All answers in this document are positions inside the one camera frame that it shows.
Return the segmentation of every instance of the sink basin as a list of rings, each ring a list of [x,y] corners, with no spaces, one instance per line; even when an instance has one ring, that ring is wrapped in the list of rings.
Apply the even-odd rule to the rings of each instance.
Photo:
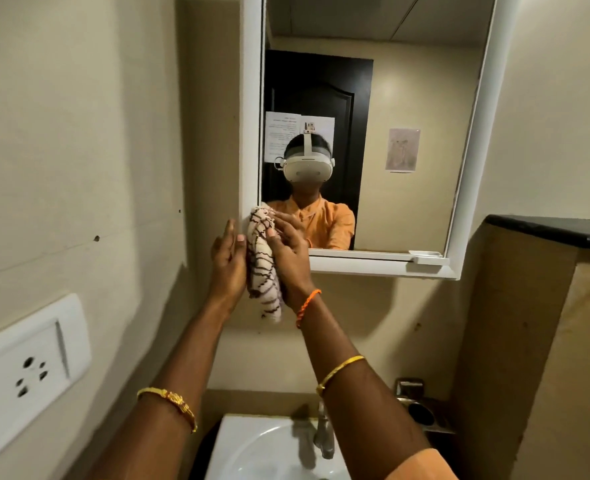
[[[324,460],[313,444],[316,421],[226,415],[205,480],[350,480],[339,446]]]

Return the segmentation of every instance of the yellow bracelet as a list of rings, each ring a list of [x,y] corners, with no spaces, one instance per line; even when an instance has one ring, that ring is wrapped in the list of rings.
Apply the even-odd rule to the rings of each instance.
[[[163,397],[166,401],[169,401],[170,403],[173,403],[175,406],[177,406],[179,411],[181,411],[182,414],[188,419],[191,428],[193,428],[192,433],[197,431],[197,421],[195,421],[195,415],[188,407],[188,404],[184,403],[184,398],[182,396],[175,394],[174,392],[167,391],[166,389],[158,389],[157,387],[144,387],[138,391],[137,398],[139,399],[140,395],[147,392]]]
[[[323,391],[326,389],[328,381],[332,379],[337,372],[341,371],[347,365],[350,365],[353,362],[357,362],[358,360],[366,360],[366,358],[363,355],[355,355],[355,357],[350,357],[348,360],[345,360],[344,362],[340,363],[337,367],[335,367],[325,378],[323,378],[323,381],[319,383],[319,386],[317,386],[316,389],[317,394],[323,394]]]

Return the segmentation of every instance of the ceiling panel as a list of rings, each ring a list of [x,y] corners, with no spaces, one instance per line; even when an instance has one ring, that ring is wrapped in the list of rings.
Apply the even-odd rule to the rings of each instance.
[[[269,0],[275,35],[390,40],[414,0]],[[288,31],[284,5],[290,6]]]
[[[393,40],[481,47],[493,4],[494,0],[418,0]]]

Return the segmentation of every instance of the neck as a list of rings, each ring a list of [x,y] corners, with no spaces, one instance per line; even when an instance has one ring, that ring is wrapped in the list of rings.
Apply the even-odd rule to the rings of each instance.
[[[299,207],[299,209],[304,209],[308,207],[310,204],[315,202],[319,198],[319,191],[313,194],[300,194],[300,193],[293,193],[293,200]]]

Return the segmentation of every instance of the electrical outlet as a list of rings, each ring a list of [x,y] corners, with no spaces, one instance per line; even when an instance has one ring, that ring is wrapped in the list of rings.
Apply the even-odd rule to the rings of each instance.
[[[0,332],[0,451],[80,379],[90,360],[74,294]]]

